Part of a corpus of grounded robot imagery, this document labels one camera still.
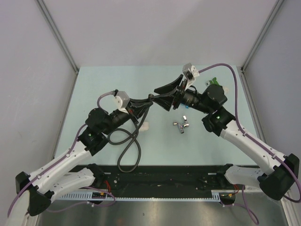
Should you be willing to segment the chrome metal faucet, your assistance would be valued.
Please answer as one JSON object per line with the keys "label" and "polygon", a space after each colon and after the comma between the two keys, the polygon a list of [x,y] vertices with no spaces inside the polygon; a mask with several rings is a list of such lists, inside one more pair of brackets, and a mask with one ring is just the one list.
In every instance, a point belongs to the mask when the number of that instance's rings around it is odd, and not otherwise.
{"label": "chrome metal faucet", "polygon": [[185,115],[183,116],[183,120],[184,120],[184,123],[179,123],[176,121],[173,122],[173,125],[178,127],[181,134],[184,133],[185,128],[188,128],[190,126],[190,124],[188,123],[187,117]]}

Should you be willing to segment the white pipe elbow fitting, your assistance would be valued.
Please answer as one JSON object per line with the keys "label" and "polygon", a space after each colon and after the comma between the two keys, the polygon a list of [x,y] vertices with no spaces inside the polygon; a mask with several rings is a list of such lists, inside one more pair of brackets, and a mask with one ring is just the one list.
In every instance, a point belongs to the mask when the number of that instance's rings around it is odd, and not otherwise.
{"label": "white pipe elbow fitting", "polygon": [[149,128],[150,128],[149,122],[145,121],[145,122],[143,122],[143,124],[142,124],[141,127],[139,128],[139,131],[140,131],[140,132],[148,131]]}

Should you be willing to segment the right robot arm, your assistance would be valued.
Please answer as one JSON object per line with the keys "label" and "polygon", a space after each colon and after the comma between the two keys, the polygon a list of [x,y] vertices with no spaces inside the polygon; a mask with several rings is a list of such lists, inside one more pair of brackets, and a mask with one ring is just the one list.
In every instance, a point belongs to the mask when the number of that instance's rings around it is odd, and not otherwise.
{"label": "right robot arm", "polygon": [[205,129],[232,143],[259,167],[255,170],[227,164],[224,172],[217,177],[218,186],[222,189],[233,184],[253,186],[268,197],[281,200],[298,179],[299,158],[294,154],[285,155],[248,133],[237,117],[223,107],[227,97],[222,86],[211,84],[200,94],[188,89],[190,84],[180,75],[173,82],[154,89],[158,94],[154,102],[167,111],[183,104],[205,113],[202,119]]}

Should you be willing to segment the green faucet with white elbow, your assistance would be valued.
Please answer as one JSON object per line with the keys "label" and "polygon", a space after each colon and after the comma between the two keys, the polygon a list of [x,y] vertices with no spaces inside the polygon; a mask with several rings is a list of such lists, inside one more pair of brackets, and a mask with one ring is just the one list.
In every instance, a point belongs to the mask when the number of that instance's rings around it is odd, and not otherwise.
{"label": "green faucet with white elbow", "polygon": [[[216,77],[213,77],[211,80],[207,80],[207,81],[205,82],[205,84],[206,84],[207,87],[210,86],[210,85],[213,85],[213,84],[214,84],[214,85],[219,85],[219,86],[220,86],[220,84],[219,84],[219,82],[217,81],[217,78],[216,78]],[[224,90],[225,93],[228,93],[229,89],[228,89],[227,87],[222,86],[222,88],[223,88],[223,90]]]}

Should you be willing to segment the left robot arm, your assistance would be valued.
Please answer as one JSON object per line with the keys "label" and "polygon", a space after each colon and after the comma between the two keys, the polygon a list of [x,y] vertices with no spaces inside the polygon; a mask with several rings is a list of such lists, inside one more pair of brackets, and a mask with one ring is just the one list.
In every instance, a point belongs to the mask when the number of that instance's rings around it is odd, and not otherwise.
{"label": "left robot arm", "polygon": [[[121,158],[135,143],[138,149],[137,160],[132,167],[135,169],[142,155],[137,137],[149,108],[156,103],[167,105],[167,109],[170,109],[173,101],[174,92],[172,91],[155,96],[150,94],[147,99],[131,99],[126,92],[117,89],[100,95],[97,107],[90,111],[69,149],[40,169],[30,174],[21,172],[16,176],[17,197],[9,208],[8,215],[12,214],[13,206],[25,193],[29,195],[25,213],[36,216],[44,212],[57,197],[77,188],[101,187],[104,182],[103,172],[96,164],[89,164],[74,178],[71,176],[65,180],[61,178],[78,163],[99,153],[107,144],[120,145],[129,142],[118,159],[117,167],[120,168]],[[110,138],[113,132],[127,132],[121,126],[128,120],[133,122],[135,130],[132,133],[128,132],[128,137],[124,140],[112,142]]]}

